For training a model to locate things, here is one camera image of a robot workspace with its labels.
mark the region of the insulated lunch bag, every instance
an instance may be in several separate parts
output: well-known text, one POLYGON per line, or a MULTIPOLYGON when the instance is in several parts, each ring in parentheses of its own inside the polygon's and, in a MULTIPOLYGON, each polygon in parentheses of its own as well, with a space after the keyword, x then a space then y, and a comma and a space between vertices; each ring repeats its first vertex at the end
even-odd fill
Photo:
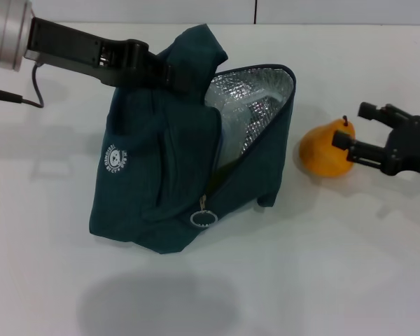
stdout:
POLYGON ((115 91, 90 232, 174 253, 252 200, 274 205, 295 76, 275 64, 215 74, 228 57, 206 25, 159 56, 186 67, 193 85, 115 91))

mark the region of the printed logo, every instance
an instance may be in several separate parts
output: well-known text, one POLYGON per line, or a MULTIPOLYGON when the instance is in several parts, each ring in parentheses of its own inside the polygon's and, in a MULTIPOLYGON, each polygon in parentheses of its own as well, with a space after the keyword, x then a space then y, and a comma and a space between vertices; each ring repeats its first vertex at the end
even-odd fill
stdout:
POLYGON ((126 164, 126 150, 118 150, 114 145, 107 148, 106 155, 104 156, 104 165, 108 172, 111 172, 112 174, 117 173, 125 168, 126 164))

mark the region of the yellow pear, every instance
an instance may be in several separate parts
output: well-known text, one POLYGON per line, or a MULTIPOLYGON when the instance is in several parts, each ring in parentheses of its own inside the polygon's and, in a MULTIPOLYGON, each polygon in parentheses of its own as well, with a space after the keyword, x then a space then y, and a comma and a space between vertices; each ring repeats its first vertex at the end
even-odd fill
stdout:
POLYGON ((337 177, 353 167, 353 163, 347 161, 348 151, 331 144, 336 131, 343 131, 355 138, 353 124, 344 116, 343 119, 314 128, 301 140, 300 159, 311 173, 322 177, 337 177))

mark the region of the fabric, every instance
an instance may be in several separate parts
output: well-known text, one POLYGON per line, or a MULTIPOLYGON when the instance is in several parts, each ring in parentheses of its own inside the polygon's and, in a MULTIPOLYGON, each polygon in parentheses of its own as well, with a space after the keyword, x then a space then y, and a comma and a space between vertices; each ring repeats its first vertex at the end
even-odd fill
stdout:
MULTIPOLYGON (((292 95, 238 161, 213 174, 221 115, 204 96, 227 55, 206 25, 180 35, 160 53, 193 74, 192 90, 117 89, 106 124, 90 232, 158 253, 182 251, 203 230, 190 217, 206 209, 220 219, 251 200, 274 205, 281 186, 292 95)), ((285 70, 284 66, 267 65, 285 70)))
POLYGON ((115 91, 90 232, 168 253, 199 234, 171 218, 200 198, 210 177, 221 117, 204 96, 228 57, 206 25, 185 31, 160 57, 192 74, 192 90, 115 91))

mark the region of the metal ring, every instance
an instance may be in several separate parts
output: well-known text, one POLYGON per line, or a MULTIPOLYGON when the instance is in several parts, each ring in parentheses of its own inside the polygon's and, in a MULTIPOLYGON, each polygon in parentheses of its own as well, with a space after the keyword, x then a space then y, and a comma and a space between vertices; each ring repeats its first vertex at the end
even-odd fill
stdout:
POLYGON ((191 215, 191 217, 190 217, 190 222, 196 227, 196 228, 199 228, 199 229, 208 229, 208 228, 210 228, 210 226, 211 225, 213 225, 213 224, 216 224, 217 222, 219 221, 219 218, 217 217, 217 215, 216 214, 214 214, 213 212, 211 212, 211 211, 209 211, 209 210, 202 210, 202 211, 198 211, 198 212, 195 212, 193 215, 191 215), (199 223, 196 223, 195 222, 195 217, 197 216, 197 215, 201 215, 201 214, 207 214, 207 215, 211 215, 211 216, 213 216, 213 218, 215 219, 215 221, 214 222, 212 222, 212 223, 210 223, 210 224, 199 224, 199 223))

